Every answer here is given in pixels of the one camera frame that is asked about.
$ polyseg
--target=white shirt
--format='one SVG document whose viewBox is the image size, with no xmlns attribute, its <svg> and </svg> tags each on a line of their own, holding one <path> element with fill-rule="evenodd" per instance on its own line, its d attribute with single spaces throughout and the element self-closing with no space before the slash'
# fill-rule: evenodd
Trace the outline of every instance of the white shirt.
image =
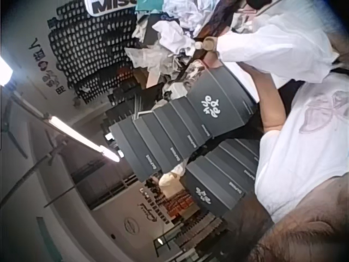
<svg viewBox="0 0 349 262">
<path fill-rule="evenodd" d="M 314 188 L 348 172 L 349 78 L 305 84 L 281 131 L 261 139 L 255 191 L 278 222 Z"/>
</svg>

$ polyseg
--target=white logo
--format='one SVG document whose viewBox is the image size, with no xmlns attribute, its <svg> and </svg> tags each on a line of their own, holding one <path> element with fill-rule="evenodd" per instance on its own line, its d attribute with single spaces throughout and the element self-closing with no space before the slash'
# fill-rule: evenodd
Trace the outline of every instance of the white logo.
<svg viewBox="0 0 349 262">
<path fill-rule="evenodd" d="M 180 161 L 179 156 L 177 155 L 177 153 L 175 152 L 175 150 L 173 149 L 173 147 L 170 148 L 171 152 L 173 153 L 174 157 L 176 158 L 177 161 Z"/>
<path fill-rule="evenodd" d="M 241 189 L 237 188 L 232 182 L 229 182 L 229 185 L 234 188 L 239 194 L 242 194 Z"/>
<path fill-rule="evenodd" d="M 217 118 L 220 114 L 220 110 L 218 109 L 218 102 L 218 99 L 216 101 L 212 101 L 211 96 L 205 96 L 205 101 L 201 101 L 201 104 L 204 107 L 204 113 L 206 115 L 211 114 L 212 117 Z"/>
<path fill-rule="evenodd" d="M 202 124 L 202 129 L 205 131 L 206 135 L 207 136 L 210 136 L 209 132 L 207 131 L 206 127 Z"/>
<path fill-rule="evenodd" d="M 155 170 L 157 168 L 157 166 L 154 164 L 151 157 L 149 155 L 146 155 L 146 158 L 148 159 L 149 164 L 152 166 L 153 170 Z"/>
<path fill-rule="evenodd" d="M 193 139 L 191 138 L 191 136 L 190 136 L 190 135 L 187 135 L 186 137 L 189 139 L 189 141 L 190 141 L 190 143 L 192 144 L 192 146 L 193 146 L 194 148 L 197 148 L 197 146 L 195 145 L 195 143 L 194 143 Z"/>
<path fill-rule="evenodd" d="M 211 204 L 211 200 L 210 198 L 206 195 L 206 192 L 203 190 L 201 191 L 199 189 L 199 187 L 196 188 L 196 194 L 199 195 L 200 199 L 206 203 L 208 203 L 209 205 Z"/>
</svg>

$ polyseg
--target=fluorescent light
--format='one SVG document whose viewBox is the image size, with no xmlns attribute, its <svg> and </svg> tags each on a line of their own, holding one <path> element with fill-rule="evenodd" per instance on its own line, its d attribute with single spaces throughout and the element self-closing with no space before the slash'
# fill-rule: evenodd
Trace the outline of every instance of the fluorescent light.
<svg viewBox="0 0 349 262">
<path fill-rule="evenodd" d="M 108 134 L 105 135 L 105 138 L 109 141 L 109 140 L 114 139 L 114 136 L 113 136 L 112 133 L 108 133 Z"/>
<path fill-rule="evenodd" d="M 13 70 L 0 56 L 0 85 L 6 85 L 12 76 Z"/>
<path fill-rule="evenodd" d="M 56 116 L 52 116 L 52 118 L 49 120 L 50 124 L 57 127 L 59 130 L 63 131 L 67 135 L 71 136 L 72 138 L 76 139 L 79 142 L 82 142 L 86 146 L 98 151 L 102 152 L 102 149 L 96 145 L 95 143 L 91 142 L 81 134 L 79 134 L 77 131 L 72 129 L 70 126 L 62 122 L 60 119 L 58 119 Z"/>
<path fill-rule="evenodd" d="M 121 150 L 118 150 L 118 154 L 119 154 L 119 156 L 121 157 L 121 158 L 123 158 L 125 155 L 124 155 L 124 153 L 121 151 Z"/>
<path fill-rule="evenodd" d="M 104 146 L 100 146 L 100 149 L 102 150 L 103 156 L 115 161 L 115 162 L 120 162 L 120 158 L 111 150 Z"/>
</svg>

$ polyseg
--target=person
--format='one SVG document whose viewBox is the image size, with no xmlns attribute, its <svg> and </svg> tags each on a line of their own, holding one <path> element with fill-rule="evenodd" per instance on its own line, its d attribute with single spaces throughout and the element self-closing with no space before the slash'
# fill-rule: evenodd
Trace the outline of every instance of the person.
<svg viewBox="0 0 349 262">
<path fill-rule="evenodd" d="M 264 130 L 255 193 L 275 224 L 240 257 L 246 247 L 232 243 L 231 261 L 349 261 L 349 77 L 304 84 L 286 119 L 272 77 L 240 66 L 256 85 Z"/>
</svg>

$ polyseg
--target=crumpled paper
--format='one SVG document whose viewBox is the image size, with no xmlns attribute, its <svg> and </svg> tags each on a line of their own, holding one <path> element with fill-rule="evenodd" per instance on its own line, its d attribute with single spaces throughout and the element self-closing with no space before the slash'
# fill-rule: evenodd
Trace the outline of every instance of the crumpled paper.
<svg viewBox="0 0 349 262">
<path fill-rule="evenodd" d="M 193 36 L 196 37 L 218 2 L 219 0 L 164 0 L 163 12 L 178 18 L 180 26 L 193 31 Z"/>
<path fill-rule="evenodd" d="M 195 52 L 195 41 L 185 35 L 183 29 L 175 21 L 159 21 L 153 25 L 153 29 L 161 35 L 159 44 L 169 49 L 175 55 L 182 50 L 187 56 L 192 56 Z"/>
<path fill-rule="evenodd" d="M 147 31 L 147 24 L 148 24 L 148 19 L 145 19 L 144 21 L 139 23 L 136 26 L 136 29 L 134 30 L 134 32 L 132 33 L 132 38 L 138 38 L 140 42 L 143 43 L 144 36 L 146 35 L 146 31 Z"/>
</svg>

